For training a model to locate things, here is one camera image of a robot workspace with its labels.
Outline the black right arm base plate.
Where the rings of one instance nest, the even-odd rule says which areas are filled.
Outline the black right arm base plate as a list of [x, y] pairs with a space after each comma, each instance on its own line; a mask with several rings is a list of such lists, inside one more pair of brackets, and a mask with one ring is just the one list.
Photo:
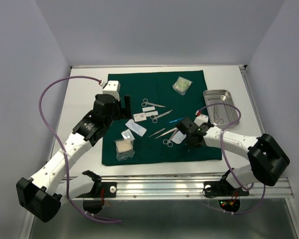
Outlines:
[[202, 193], [207, 198], [249, 196], [248, 191], [242, 188], [233, 188], [229, 183], [222, 181], [206, 181]]

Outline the blue plastic scalpel handle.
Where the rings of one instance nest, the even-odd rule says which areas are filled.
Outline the blue plastic scalpel handle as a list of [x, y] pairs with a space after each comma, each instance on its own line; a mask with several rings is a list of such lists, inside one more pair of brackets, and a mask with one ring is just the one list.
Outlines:
[[168, 121], [166, 124], [174, 123], [174, 122], [179, 122], [182, 119], [184, 119], [184, 118], [179, 118], [179, 119], [171, 120], [171, 121]]

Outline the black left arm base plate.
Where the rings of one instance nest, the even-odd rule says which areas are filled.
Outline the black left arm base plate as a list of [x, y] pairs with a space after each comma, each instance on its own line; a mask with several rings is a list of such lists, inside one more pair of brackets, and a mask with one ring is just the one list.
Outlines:
[[88, 193], [80, 195], [82, 198], [115, 198], [117, 193], [117, 183], [110, 182], [99, 182], [95, 183]]

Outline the stainless steel instrument tray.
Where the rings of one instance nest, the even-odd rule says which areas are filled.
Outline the stainless steel instrument tray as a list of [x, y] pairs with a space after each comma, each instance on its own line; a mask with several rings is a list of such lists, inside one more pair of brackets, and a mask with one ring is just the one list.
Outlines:
[[[232, 108], [234, 102], [231, 93], [228, 90], [206, 90], [203, 92], [203, 97], [207, 106], [209, 119], [212, 124], [219, 128], [235, 127], [239, 124], [239, 115]], [[224, 123], [215, 124], [213, 116], [213, 107], [217, 106], [218, 115], [224, 120]]]

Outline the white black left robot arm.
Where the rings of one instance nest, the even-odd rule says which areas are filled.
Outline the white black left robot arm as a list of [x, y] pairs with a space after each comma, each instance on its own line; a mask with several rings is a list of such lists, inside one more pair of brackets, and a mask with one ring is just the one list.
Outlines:
[[124, 103], [112, 95], [97, 94], [93, 109], [73, 128], [55, 155], [31, 177], [19, 179], [16, 184], [19, 204], [45, 223], [73, 198], [84, 194], [103, 197], [105, 190], [99, 175], [86, 170], [70, 179], [69, 170], [105, 136], [114, 121], [131, 119], [130, 96], [124, 96]]

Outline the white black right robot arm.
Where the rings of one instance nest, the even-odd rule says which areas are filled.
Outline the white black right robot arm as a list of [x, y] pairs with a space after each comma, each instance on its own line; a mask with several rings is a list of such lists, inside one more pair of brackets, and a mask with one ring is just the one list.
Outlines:
[[229, 151], [249, 161], [249, 165], [240, 168], [229, 167], [220, 181], [210, 186], [210, 191], [220, 195], [239, 188], [247, 190], [247, 185], [257, 182], [273, 187], [290, 164], [276, 140], [266, 133], [259, 137], [245, 136], [206, 122], [197, 125], [190, 118], [184, 118], [176, 127], [186, 136], [188, 146], [220, 148], [222, 153]]

